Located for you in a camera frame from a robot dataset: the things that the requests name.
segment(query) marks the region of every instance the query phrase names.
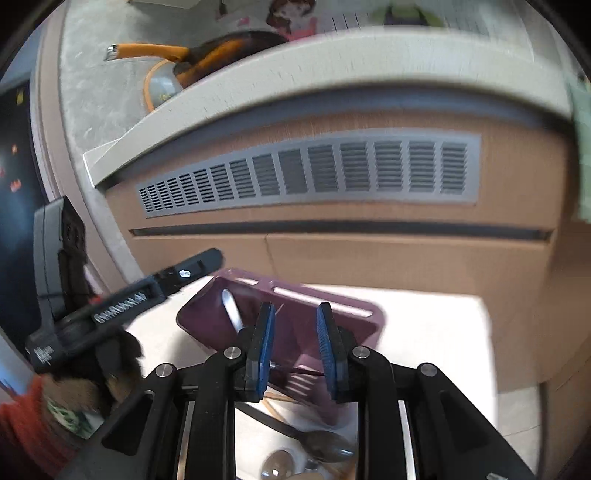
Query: ventilation grille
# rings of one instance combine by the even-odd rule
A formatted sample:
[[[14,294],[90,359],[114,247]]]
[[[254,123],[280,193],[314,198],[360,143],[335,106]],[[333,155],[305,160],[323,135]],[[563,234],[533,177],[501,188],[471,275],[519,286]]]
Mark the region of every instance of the ventilation grille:
[[[137,185],[146,216],[272,203],[478,199],[480,136],[420,129],[339,132],[261,145]]]

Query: spoon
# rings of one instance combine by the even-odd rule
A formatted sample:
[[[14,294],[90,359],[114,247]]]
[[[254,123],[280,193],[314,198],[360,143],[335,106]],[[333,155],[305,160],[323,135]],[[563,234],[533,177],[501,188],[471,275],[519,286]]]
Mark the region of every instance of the spoon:
[[[344,462],[354,455],[354,448],[349,441],[335,432],[328,430],[302,432],[245,403],[236,403],[235,406],[250,418],[300,442],[302,448],[315,460],[324,463],[338,463]]]
[[[222,304],[226,309],[226,313],[230,318],[230,322],[232,322],[232,326],[236,333],[240,332],[244,328],[244,323],[242,322],[242,317],[240,316],[240,311],[238,310],[238,306],[236,305],[236,300],[234,300],[234,295],[232,292],[227,288],[222,290]],[[271,369],[282,370],[287,373],[292,374],[300,374],[300,375],[312,375],[315,377],[323,377],[324,373],[316,372],[313,370],[306,370],[304,368],[297,368],[297,367],[284,367],[282,365],[277,365],[275,362],[271,362]]]
[[[261,480],[285,480],[296,469],[294,458],[285,450],[277,450],[262,464]]]

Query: orange-handled pan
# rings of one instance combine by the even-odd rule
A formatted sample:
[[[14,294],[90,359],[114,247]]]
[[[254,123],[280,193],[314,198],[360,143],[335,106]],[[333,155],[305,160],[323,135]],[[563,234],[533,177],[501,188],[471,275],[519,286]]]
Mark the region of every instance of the orange-handled pan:
[[[131,59],[133,57],[161,57],[173,62],[183,61],[191,52],[190,48],[151,43],[119,43],[107,48],[105,61]]]
[[[173,73],[183,88],[238,60],[286,43],[269,31],[240,31],[205,42],[196,48],[146,43],[120,43],[107,50],[105,60],[154,56],[176,63]]]

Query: kitchen counter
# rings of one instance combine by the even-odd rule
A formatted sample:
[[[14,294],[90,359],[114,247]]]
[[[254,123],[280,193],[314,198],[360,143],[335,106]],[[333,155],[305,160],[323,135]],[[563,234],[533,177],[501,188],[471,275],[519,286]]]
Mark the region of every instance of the kitchen counter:
[[[86,153],[87,172],[96,186],[159,145],[253,106],[319,90],[409,83],[477,90],[571,115],[563,72],[514,45],[452,30],[363,28],[286,44],[216,72],[120,139]]]
[[[209,356],[210,352],[181,330],[175,321],[178,310],[208,280],[204,278],[187,286],[164,304],[139,316],[128,328],[142,344],[144,374],[163,362],[182,368],[203,362]],[[391,362],[408,367],[425,361],[436,364],[496,426],[496,381],[489,318],[479,298],[375,288],[313,287],[377,304],[384,311],[386,322],[376,350]],[[314,428],[313,423],[284,405],[273,402],[296,427]],[[256,406],[261,410],[265,408],[262,404]],[[335,431],[353,441],[355,412],[349,422]],[[295,440],[236,412],[236,474],[239,478],[258,480],[263,461],[278,449],[289,450],[294,455],[296,468],[303,469],[306,456]]]

